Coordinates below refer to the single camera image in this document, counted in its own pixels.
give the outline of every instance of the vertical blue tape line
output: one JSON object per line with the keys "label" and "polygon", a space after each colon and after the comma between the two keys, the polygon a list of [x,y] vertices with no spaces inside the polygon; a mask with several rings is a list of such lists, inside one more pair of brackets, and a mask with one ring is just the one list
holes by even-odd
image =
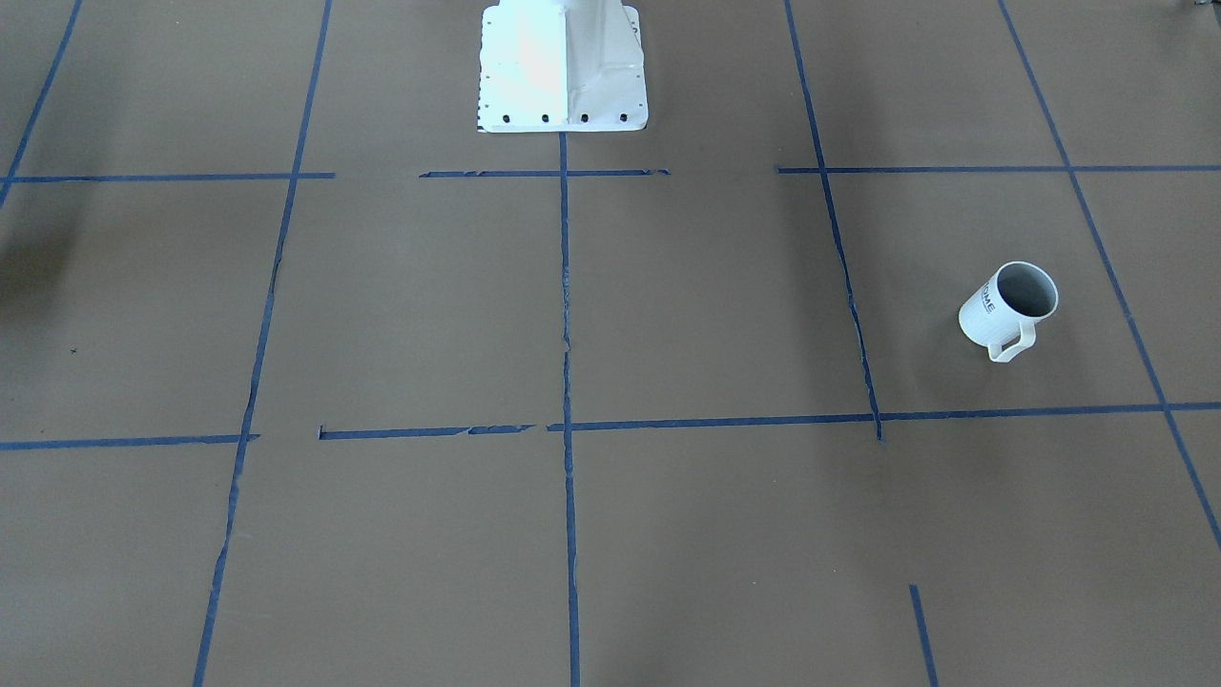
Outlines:
{"label": "vertical blue tape line", "polygon": [[569,305],[571,271],[568,261],[568,134],[559,134],[559,251],[564,297],[564,494],[568,532],[568,664],[571,687],[581,686],[581,622],[576,603],[576,499],[573,489],[573,338]]}
{"label": "vertical blue tape line", "polygon": [[847,268],[847,255],[844,253],[844,238],[840,236],[839,216],[835,212],[835,198],[832,195],[832,178],[827,172],[827,159],[823,156],[823,139],[818,135],[818,117],[814,115],[814,100],[810,95],[810,79],[806,78],[806,59],[801,54],[801,41],[797,39],[797,23],[792,18],[792,1],[784,0],[784,12],[789,18],[789,38],[792,40],[792,54],[797,60],[797,76],[801,78],[801,93],[806,99],[806,116],[810,118],[810,134],[814,140],[814,155],[818,157],[818,176],[823,181],[823,195],[827,199],[827,214],[832,221],[832,237],[835,239],[835,251],[839,254],[840,267],[844,268],[844,286],[847,289],[847,306],[856,326],[856,342],[861,349],[861,371],[864,373],[864,388],[869,394],[869,411],[873,414],[873,428],[878,442],[885,442],[882,433],[882,414],[878,411],[878,395],[873,388],[873,373],[869,372],[869,355],[864,349],[864,331],[861,328],[861,314],[856,308],[856,294],[852,290],[852,276]]}
{"label": "vertical blue tape line", "polygon": [[280,237],[276,240],[276,256],[271,265],[271,278],[267,283],[267,297],[263,306],[263,323],[259,329],[259,343],[254,355],[254,370],[250,373],[250,397],[247,400],[245,415],[242,417],[242,434],[238,438],[237,455],[233,460],[233,478],[230,482],[228,513],[225,521],[225,542],[216,558],[212,571],[212,586],[208,597],[208,614],[204,616],[204,632],[199,639],[199,656],[195,660],[194,687],[203,687],[204,672],[208,669],[208,654],[212,643],[212,630],[216,626],[216,610],[220,605],[221,587],[225,583],[225,565],[228,561],[230,539],[233,536],[233,519],[237,514],[238,482],[245,466],[245,451],[250,439],[250,426],[254,423],[254,406],[259,399],[259,383],[263,377],[263,361],[267,353],[267,334],[271,331],[271,314],[276,304],[276,279],[280,276],[280,262],[284,255],[284,240],[288,238],[288,225],[293,215],[293,203],[297,198],[297,181],[305,155],[305,137],[309,132],[310,111],[314,107],[314,92],[317,89],[317,76],[322,68],[322,50],[326,46],[326,29],[331,22],[331,2],[326,0],[322,7],[322,23],[319,28],[317,46],[314,51],[314,67],[310,72],[309,89],[302,113],[300,129],[297,134],[297,151],[293,156],[293,176],[288,181],[288,194],[284,198],[284,211],[280,220]]}
{"label": "vertical blue tape line", "polygon": [[1187,476],[1192,481],[1192,488],[1195,491],[1195,498],[1200,503],[1200,508],[1204,510],[1204,517],[1209,523],[1209,530],[1212,531],[1212,539],[1216,542],[1219,549],[1221,549],[1221,527],[1217,525],[1216,514],[1212,511],[1212,505],[1209,503],[1209,497],[1204,492],[1204,484],[1200,482],[1200,477],[1195,471],[1195,464],[1192,461],[1190,454],[1187,451],[1187,444],[1183,442],[1182,434],[1178,432],[1178,423],[1175,422],[1173,410],[1166,400],[1166,394],[1161,388],[1161,382],[1158,379],[1158,373],[1154,371],[1153,360],[1149,359],[1149,351],[1145,350],[1144,338],[1140,336],[1140,329],[1137,327],[1137,320],[1132,315],[1132,309],[1128,306],[1128,299],[1123,295],[1123,288],[1120,287],[1120,279],[1115,275],[1115,267],[1111,265],[1111,259],[1106,253],[1106,245],[1103,243],[1103,236],[1098,231],[1098,225],[1094,221],[1094,212],[1089,209],[1089,203],[1085,200],[1085,193],[1081,188],[1081,181],[1077,178],[1077,171],[1068,160],[1068,151],[1065,149],[1063,140],[1060,137],[1060,129],[1056,127],[1055,120],[1051,117],[1051,109],[1048,107],[1046,98],[1043,96],[1043,89],[1039,88],[1039,81],[1034,77],[1034,68],[1031,66],[1031,60],[1026,55],[1026,48],[1022,46],[1022,39],[1017,34],[1017,27],[1013,24],[1013,17],[1009,13],[1009,7],[1005,5],[1005,0],[996,0],[1000,6],[1000,12],[1005,17],[1005,24],[1009,27],[1010,37],[1013,39],[1013,46],[1017,48],[1017,54],[1022,59],[1022,66],[1026,67],[1026,76],[1031,79],[1031,88],[1034,89],[1034,96],[1039,101],[1039,107],[1043,109],[1043,116],[1046,118],[1048,128],[1051,131],[1051,138],[1056,143],[1056,149],[1060,151],[1060,159],[1063,161],[1065,167],[1068,168],[1068,178],[1072,182],[1073,192],[1077,194],[1077,203],[1081,205],[1081,211],[1085,216],[1085,223],[1089,226],[1089,233],[1094,238],[1094,246],[1098,248],[1098,255],[1103,260],[1103,267],[1106,268],[1106,276],[1111,279],[1111,288],[1115,290],[1115,297],[1120,301],[1120,308],[1123,310],[1123,317],[1128,321],[1128,328],[1132,331],[1132,338],[1136,340],[1137,351],[1140,354],[1140,361],[1144,364],[1145,372],[1149,375],[1149,382],[1153,384],[1154,393],[1158,395],[1158,403],[1161,405],[1162,415],[1166,417],[1166,426],[1170,428],[1170,434],[1175,439],[1175,447],[1178,449],[1178,455],[1183,461],[1183,467],[1187,469]]}
{"label": "vertical blue tape line", "polygon": [[55,83],[55,74],[59,73],[63,54],[68,49],[68,41],[72,40],[72,31],[76,28],[76,20],[81,13],[81,2],[83,1],[76,0],[76,4],[72,5],[72,13],[68,15],[68,24],[63,27],[63,38],[60,39],[60,48],[55,51],[55,59],[51,60],[51,68],[48,70],[46,79],[43,81],[43,89],[39,90],[38,100],[34,101],[34,109],[29,112],[29,120],[26,122],[26,129],[21,133],[17,151],[12,156],[12,164],[9,165],[9,174],[5,177],[4,184],[0,185],[0,207],[9,199],[9,189],[12,188],[12,177],[17,176],[17,167],[21,166],[22,157],[26,156],[26,148],[29,146],[29,138],[34,134],[34,124],[38,123],[38,115],[43,112],[43,105],[46,104],[46,95],[51,92],[51,84]]}
{"label": "vertical blue tape line", "polygon": [[924,606],[919,602],[919,587],[908,584],[907,591],[912,595],[912,609],[916,611],[916,628],[919,631],[919,646],[924,652],[924,670],[928,671],[929,687],[937,685],[937,665],[933,663],[933,644],[928,641],[928,626],[924,625]]}

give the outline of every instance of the gray floor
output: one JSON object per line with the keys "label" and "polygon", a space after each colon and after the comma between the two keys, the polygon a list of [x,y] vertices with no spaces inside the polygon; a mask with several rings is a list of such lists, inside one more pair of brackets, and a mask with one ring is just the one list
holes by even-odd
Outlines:
{"label": "gray floor", "polygon": [[488,4],[0,0],[0,683],[1216,683],[1221,5]]}

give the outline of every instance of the white metal base plate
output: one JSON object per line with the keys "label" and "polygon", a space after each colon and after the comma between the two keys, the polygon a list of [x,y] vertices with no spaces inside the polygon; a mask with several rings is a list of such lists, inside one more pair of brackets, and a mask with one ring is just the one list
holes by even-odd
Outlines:
{"label": "white metal base plate", "polygon": [[[640,39],[640,12],[624,7],[636,39]],[[520,133],[546,131],[640,131],[648,122],[648,99],[643,66],[634,70],[609,70],[589,88],[570,94],[565,117],[563,106],[546,111],[556,103],[547,92],[523,88],[521,78],[505,76],[488,62],[496,55],[510,54],[504,34],[509,28],[499,6],[484,11],[484,46],[480,54],[479,117],[480,131]]]}

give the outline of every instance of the white mug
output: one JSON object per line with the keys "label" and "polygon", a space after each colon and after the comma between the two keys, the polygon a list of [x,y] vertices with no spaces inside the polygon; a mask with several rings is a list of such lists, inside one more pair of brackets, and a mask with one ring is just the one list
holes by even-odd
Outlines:
{"label": "white mug", "polygon": [[988,349],[994,364],[1007,364],[1034,345],[1035,322],[1059,304],[1060,292],[1048,272],[1031,262],[1005,262],[958,308],[958,326]]}

